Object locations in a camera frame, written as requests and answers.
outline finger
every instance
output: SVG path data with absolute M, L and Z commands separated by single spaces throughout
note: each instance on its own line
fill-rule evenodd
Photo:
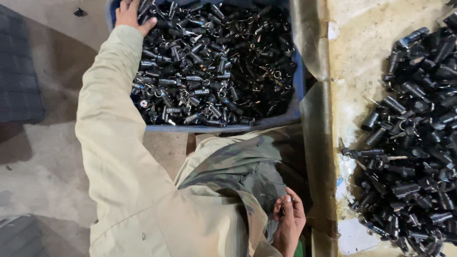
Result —
M 140 26 L 143 31 L 143 36 L 146 36 L 148 32 L 157 24 L 157 18 L 153 17 L 147 20 L 143 25 Z
M 134 11 L 135 13 L 138 12 L 138 5 L 140 4 L 140 0 L 133 0 L 128 7 L 129 11 Z
M 303 216 L 305 216 L 305 211 L 303 209 L 303 202 L 301 198 L 295 193 L 292 189 L 289 187 L 286 187 L 286 192 L 292 196 L 293 198 L 293 207 L 299 211 L 299 213 L 303 213 Z
M 280 198 L 278 198 L 278 200 L 276 200 L 275 202 L 275 207 L 273 209 L 273 215 L 274 215 L 274 219 L 276 221 L 279 221 L 279 211 L 281 210 L 281 205 L 282 205 L 282 201 L 283 201 L 283 196 L 281 196 Z
M 282 208 L 284 209 L 284 220 L 295 223 L 293 216 L 292 198 L 290 195 L 286 195 L 286 199 L 282 203 Z
M 121 6 L 119 7 L 121 9 L 121 12 L 127 11 L 127 2 L 125 0 L 121 1 Z

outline right hand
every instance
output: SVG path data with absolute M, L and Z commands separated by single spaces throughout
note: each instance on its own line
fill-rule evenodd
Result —
M 283 257 L 293 257 L 298 238 L 306 223 L 306 217 L 300 197 L 288 187 L 286 187 L 286 192 L 288 195 L 278 198 L 273 210 L 275 220 L 279 221 L 273 236 L 273 246 L 278 249 Z M 284 217 L 279 216 L 281 206 L 284 209 Z
M 116 24 L 114 27 L 128 25 L 138 29 L 143 37 L 145 37 L 155 24 L 157 24 L 157 18 L 150 18 L 140 26 L 137 21 L 139 4 L 140 0 L 122 0 L 121 6 L 116 9 Z

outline blue plastic bin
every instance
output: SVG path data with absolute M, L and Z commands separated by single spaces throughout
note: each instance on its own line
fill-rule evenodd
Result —
M 164 0 L 156 0 L 156 4 L 162 3 Z M 179 5 L 185 5 L 192 2 L 193 0 L 175 0 Z M 105 5 L 105 16 L 106 22 L 108 23 L 108 29 L 111 32 L 116 23 L 116 8 L 119 7 L 121 0 L 107 0 Z M 252 5 L 252 0 L 201 0 L 202 3 L 227 3 L 232 5 L 237 5 L 241 7 L 249 7 Z M 264 5 L 274 5 L 282 9 L 289 9 L 288 0 L 256 0 L 256 3 Z M 292 60 L 297 63 L 297 70 L 293 75 L 293 87 L 295 92 L 292 96 L 289 107 L 287 108 L 286 113 L 259 120 L 255 126 L 248 125 L 228 125 L 225 128 L 220 127 L 209 127 L 202 125 L 147 125 L 146 131 L 165 131 L 165 132 L 194 132 L 194 133 L 212 133 L 212 132 L 242 132 L 242 131 L 254 131 L 261 129 L 269 129 L 289 124 L 294 124 L 300 122 L 300 109 L 299 104 L 303 99 L 306 93 L 306 67 L 302 61 L 302 57 L 295 48 L 295 54 L 292 56 Z

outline person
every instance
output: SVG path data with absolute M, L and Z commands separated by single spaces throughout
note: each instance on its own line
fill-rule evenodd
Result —
M 145 123 L 129 97 L 157 22 L 138 25 L 138 4 L 116 9 L 79 96 L 75 132 L 97 202 L 90 255 L 292 257 L 306 223 L 285 185 L 306 183 L 300 126 L 206 139 L 173 183 L 143 146 Z

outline camouflage pants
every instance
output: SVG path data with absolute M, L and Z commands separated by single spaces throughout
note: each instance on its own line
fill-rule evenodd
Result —
M 252 194 L 268 216 L 265 237 L 272 242 L 277 228 L 273 208 L 276 199 L 286 194 L 286 185 L 303 199 L 309 198 L 301 126 L 269 130 L 218 149 L 178 189 L 191 185 L 205 185 L 222 194 L 224 189 Z

